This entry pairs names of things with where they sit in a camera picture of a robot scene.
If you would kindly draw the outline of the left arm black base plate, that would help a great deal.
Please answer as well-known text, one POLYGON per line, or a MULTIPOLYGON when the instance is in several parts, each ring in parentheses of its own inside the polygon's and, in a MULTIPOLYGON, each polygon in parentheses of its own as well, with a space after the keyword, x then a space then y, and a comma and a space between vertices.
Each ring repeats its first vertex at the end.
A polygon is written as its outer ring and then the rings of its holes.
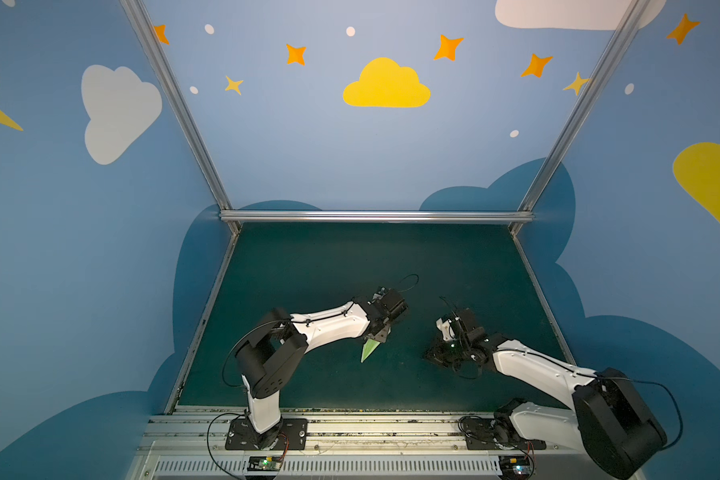
POLYGON ((246 418, 231 421, 224 448, 233 450, 303 450, 308 421, 305 418, 284 418, 264 433, 257 432, 246 418))

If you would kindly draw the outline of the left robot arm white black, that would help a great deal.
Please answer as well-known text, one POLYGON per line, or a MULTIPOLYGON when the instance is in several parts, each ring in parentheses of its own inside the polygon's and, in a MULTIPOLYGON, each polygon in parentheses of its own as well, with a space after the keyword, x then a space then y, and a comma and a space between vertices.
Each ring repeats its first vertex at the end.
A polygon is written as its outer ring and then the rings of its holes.
POLYGON ((364 341, 362 359, 387 341, 391 327, 408 310, 403 295, 380 288, 369 299, 354 298, 314 313, 288 313, 276 308, 230 349, 246 392, 242 428, 232 433, 233 447, 268 450, 286 433, 280 391, 304 356, 328 344, 364 341))

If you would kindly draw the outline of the light green paper sheet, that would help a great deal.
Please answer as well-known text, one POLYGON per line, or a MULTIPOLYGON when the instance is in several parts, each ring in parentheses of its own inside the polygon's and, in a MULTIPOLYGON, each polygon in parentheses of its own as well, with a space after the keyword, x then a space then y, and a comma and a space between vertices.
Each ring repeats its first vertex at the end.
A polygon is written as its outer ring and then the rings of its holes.
POLYGON ((361 362, 364 363, 371 354, 380 346, 381 342, 372 338, 365 340, 361 351, 361 362))

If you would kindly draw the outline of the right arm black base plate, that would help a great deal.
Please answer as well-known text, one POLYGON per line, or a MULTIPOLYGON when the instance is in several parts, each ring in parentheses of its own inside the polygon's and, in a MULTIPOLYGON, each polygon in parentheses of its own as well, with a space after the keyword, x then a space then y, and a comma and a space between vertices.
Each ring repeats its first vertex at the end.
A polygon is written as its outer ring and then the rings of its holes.
POLYGON ((542 440, 522 438, 505 420, 464 416, 458 422, 468 450, 546 450, 542 440))

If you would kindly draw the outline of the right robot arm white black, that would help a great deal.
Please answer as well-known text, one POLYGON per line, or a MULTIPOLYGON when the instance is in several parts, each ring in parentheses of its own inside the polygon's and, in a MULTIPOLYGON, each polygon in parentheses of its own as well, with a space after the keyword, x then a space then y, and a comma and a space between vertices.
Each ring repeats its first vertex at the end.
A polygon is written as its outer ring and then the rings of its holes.
POLYGON ((467 364, 518 379, 560 402, 544 407, 515 398, 492 418, 465 416, 459 428, 475 448, 493 445, 530 455, 553 444, 587 455, 615 479, 629 479, 656 453, 673 446, 664 428, 619 370, 595 371, 536 351, 500 333, 489 334, 463 309, 435 322, 429 362, 460 372, 467 364))

